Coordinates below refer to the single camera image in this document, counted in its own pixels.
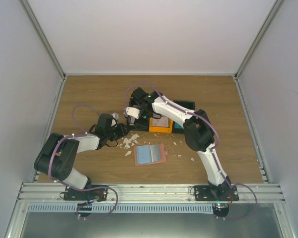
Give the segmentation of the pink card holder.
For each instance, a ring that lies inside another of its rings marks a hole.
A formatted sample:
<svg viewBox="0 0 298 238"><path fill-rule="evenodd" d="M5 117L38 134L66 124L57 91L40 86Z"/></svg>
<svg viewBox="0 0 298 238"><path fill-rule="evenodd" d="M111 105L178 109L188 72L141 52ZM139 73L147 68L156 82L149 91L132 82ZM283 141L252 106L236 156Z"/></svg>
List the pink card holder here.
<svg viewBox="0 0 298 238"><path fill-rule="evenodd" d="M162 164L167 162L168 154L164 144L141 145L134 148L136 166Z"/></svg>

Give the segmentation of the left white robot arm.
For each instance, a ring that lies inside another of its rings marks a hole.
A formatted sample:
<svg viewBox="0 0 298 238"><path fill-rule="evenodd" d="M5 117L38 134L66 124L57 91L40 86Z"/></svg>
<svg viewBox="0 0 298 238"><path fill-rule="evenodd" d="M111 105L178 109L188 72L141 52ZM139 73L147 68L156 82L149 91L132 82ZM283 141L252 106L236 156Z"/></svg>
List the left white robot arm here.
<svg viewBox="0 0 298 238"><path fill-rule="evenodd" d="M76 155L108 147L109 142L117 143L127 134L127 126L118 123L114 114L101 114L97 124L84 134L50 134L34 162L34 169L74 189L79 199L88 200L92 187L88 177L74 168Z"/></svg>

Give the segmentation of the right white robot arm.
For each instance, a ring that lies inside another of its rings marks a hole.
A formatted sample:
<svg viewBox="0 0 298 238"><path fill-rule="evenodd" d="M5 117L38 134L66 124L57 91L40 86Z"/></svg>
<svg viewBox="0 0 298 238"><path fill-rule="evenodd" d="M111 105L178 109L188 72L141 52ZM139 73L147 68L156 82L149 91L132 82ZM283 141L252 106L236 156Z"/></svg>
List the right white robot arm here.
<svg viewBox="0 0 298 238"><path fill-rule="evenodd" d="M129 117L148 119L160 114L183 127L187 146L197 152L207 172L211 197L216 201L223 200L231 183L216 152L218 133L206 112L188 109L157 91L149 94L140 87L132 92L131 102L125 108Z"/></svg>

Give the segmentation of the red white credit card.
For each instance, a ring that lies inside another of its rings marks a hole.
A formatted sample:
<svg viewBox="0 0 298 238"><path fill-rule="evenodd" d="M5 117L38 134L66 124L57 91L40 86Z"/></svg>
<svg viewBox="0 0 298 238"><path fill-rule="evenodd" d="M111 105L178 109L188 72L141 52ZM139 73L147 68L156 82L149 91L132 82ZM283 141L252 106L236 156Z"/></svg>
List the red white credit card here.
<svg viewBox="0 0 298 238"><path fill-rule="evenodd" d="M130 117L130 125L134 125L135 123L135 118L134 117Z"/></svg>

